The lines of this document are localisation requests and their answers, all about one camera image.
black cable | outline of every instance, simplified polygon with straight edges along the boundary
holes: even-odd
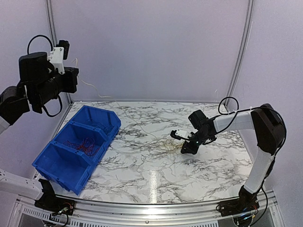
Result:
[[[29,54],[29,46],[30,46],[30,44],[32,43],[32,41],[33,41],[34,39],[36,39],[36,38],[38,38],[38,37],[43,37],[43,38],[47,39],[48,42],[49,42],[49,44],[51,45],[51,51],[53,50],[52,41],[51,41],[47,36],[45,36],[45,35],[36,35],[36,36],[34,36],[34,37],[29,41],[29,43],[28,43],[28,45],[27,45],[27,54]]]
[[[263,193],[265,194],[265,197],[266,197],[266,207],[265,207],[263,213],[261,214],[261,216],[254,223],[252,223],[250,226],[255,225],[264,216],[264,214],[266,213],[267,207],[268,207],[268,197],[267,197],[267,194],[264,191],[263,186],[261,187],[261,189],[262,189],[262,191],[263,191]]]
[[[207,142],[207,143],[203,143],[203,145],[208,145],[208,144],[210,144],[210,143],[212,143],[212,142],[215,142],[215,140],[211,140],[211,141],[209,141],[209,142]]]
[[[67,224],[68,224],[68,221],[69,221],[69,217],[68,217],[68,214],[66,214],[66,213],[62,213],[62,214],[65,214],[66,215],[66,222],[65,222],[65,224],[63,225],[63,226],[57,226],[58,224],[53,224],[53,223],[51,223],[51,224],[48,224],[48,223],[46,223],[46,225],[48,225],[49,227],[66,227],[67,226]]]
[[[238,100],[237,100],[236,98],[232,97],[232,96],[227,96],[227,97],[225,97],[224,99],[222,99],[221,102],[219,103],[219,106],[218,106],[218,113],[219,113],[220,115],[229,115],[229,114],[230,114],[230,113],[222,113],[222,112],[220,111],[220,106],[222,105],[223,101],[226,100],[226,99],[229,99],[229,98],[235,100],[236,103],[237,103],[237,110],[240,109],[240,105],[239,105]]]
[[[227,98],[234,99],[234,100],[237,102],[237,108],[239,108],[239,102],[238,102],[237,99],[234,98],[234,97],[226,97],[226,98],[224,98],[224,99],[220,102],[218,108],[220,108],[220,105],[222,104],[222,102],[223,102],[225,99],[227,99]],[[270,109],[270,108],[265,107],[265,106],[257,106],[257,107],[253,107],[253,108],[250,108],[250,109],[244,109],[244,110],[239,110],[239,109],[238,109],[236,112],[231,112],[231,113],[227,113],[227,114],[226,114],[226,113],[223,113],[223,114],[221,114],[221,115],[215,116],[215,117],[213,117],[212,119],[215,119],[215,118],[217,118],[217,117],[219,117],[219,116],[222,116],[222,115],[229,115],[229,114],[236,113],[235,116],[232,118],[231,122],[230,122],[224,129],[222,129],[222,130],[220,130],[219,132],[217,132],[216,135],[219,134],[219,133],[221,133],[221,132],[223,132],[223,131],[225,131],[226,129],[228,129],[228,127],[230,127],[230,125],[231,125],[231,124],[233,123],[233,121],[235,120],[235,118],[236,118],[236,116],[237,116],[238,113],[244,112],[244,111],[249,111],[249,110],[256,110],[256,109],[263,109],[263,110],[266,109],[266,110],[272,111],[272,112],[276,113],[276,114],[279,116],[279,118],[280,118],[280,120],[281,120],[281,122],[282,122],[282,125],[283,125],[283,128],[284,128],[284,132],[285,132],[285,136],[284,136],[284,140],[282,141],[281,145],[278,147],[277,151],[276,151],[275,154],[274,154],[274,155],[276,155],[276,154],[278,153],[278,151],[279,151],[279,150],[284,146],[284,144],[285,144],[286,135],[287,135],[287,129],[286,129],[285,122],[284,122],[284,120],[283,120],[281,114],[280,114],[278,111],[274,110],[274,109]]]
[[[45,113],[46,113],[47,116],[49,116],[49,117],[55,117],[55,116],[57,116],[59,113],[61,113],[61,111],[62,111],[62,109],[63,109],[62,100],[61,100],[60,96],[58,96],[58,99],[59,99],[59,103],[60,103],[60,111],[59,111],[57,114],[55,114],[55,115],[50,115],[49,112],[47,111],[47,108],[45,107],[45,105],[42,106],[42,108],[44,109],[44,111],[45,111]]]

white wall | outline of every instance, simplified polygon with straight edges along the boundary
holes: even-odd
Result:
[[[220,101],[247,0],[53,0],[80,76],[113,100]],[[100,100],[79,81],[74,100]]]
[[[250,40],[234,92],[241,108],[270,103],[283,116],[287,141],[266,188],[274,188],[287,227],[302,226],[303,2],[256,1]],[[243,132],[253,157],[253,132]]]
[[[28,41],[37,34],[49,36],[44,1],[0,2],[0,93],[19,82],[19,57],[26,55]],[[48,52],[49,48],[48,42],[39,38],[32,42],[30,50]],[[59,110],[57,102],[47,105],[50,113]],[[0,136],[0,168],[32,177],[35,169],[31,164],[48,143],[60,117],[48,118],[34,112],[24,114]],[[13,201],[16,195],[0,192],[0,226],[7,225]]]

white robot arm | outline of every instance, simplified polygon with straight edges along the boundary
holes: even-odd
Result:
[[[43,195],[42,190],[43,187],[38,180],[24,178],[0,169],[0,191],[39,200]]]
[[[281,115],[270,104],[264,104],[249,110],[236,111],[208,119],[201,110],[189,117],[196,133],[182,130],[171,132],[171,136],[184,140],[181,153],[196,154],[200,145],[207,145],[216,140],[216,135],[232,130],[255,130],[258,154],[251,173],[239,191],[239,198],[234,201],[219,203],[222,216],[234,215],[259,207],[257,194],[264,180],[270,174],[277,152],[286,139],[286,127]]]

metal pole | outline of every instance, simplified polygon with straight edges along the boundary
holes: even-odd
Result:
[[[239,49],[239,54],[238,54],[238,58],[237,58],[237,61],[236,61],[235,68],[233,70],[232,79],[231,79],[231,82],[230,82],[230,85],[229,85],[226,96],[232,96],[232,94],[235,90],[235,87],[236,87],[236,83],[237,83],[239,74],[240,74],[245,49],[246,49],[246,46],[248,44],[248,40],[249,40],[249,36],[250,36],[250,29],[251,29],[252,13],[253,13],[253,9],[254,9],[254,4],[255,4],[255,0],[249,0],[248,1],[245,26],[244,26],[243,36],[242,36],[241,45],[240,45],[240,49]],[[227,99],[224,102],[224,105],[228,106],[229,102],[230,102],[230,99]]]
[[[53,6],[51,0],[45,0],[46,4],[46,13],[47,13],[47,20],[48,20],[48,27],[49,32],[51,35],[51,40],[53,42],[53,46],[57,45],[57,35],[54,25],[54,19],[53,19]],[[71,95],[69,93],[65,93],[66,100],[68,104],[72,104]]]

white cable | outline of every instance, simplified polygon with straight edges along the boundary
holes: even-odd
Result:
[[[72,60],[72,63],[73,63],[74,61],[76,61],[76,67],[77,67],[77,66],[78,66],[78,59],[75,58],[74,60]],[[98,94],[98,96],[99,96],[100,98],[110,98],[110,97],[111,97],[111,96],[101,96],[101,95],[99,94],[99,92],[98,92],[98,89],[97,89],[94,85],[89,84],[89,83],[86,83],[85,81],[83,81],[83,80],[79,77],[79,75],[78,75],[78,78],[79,78],[84,84],[86,84],[86,85],[88,85],[88,86],[92,86],[92,87],[96,90],[96,92],[97,92],[97,94]]]

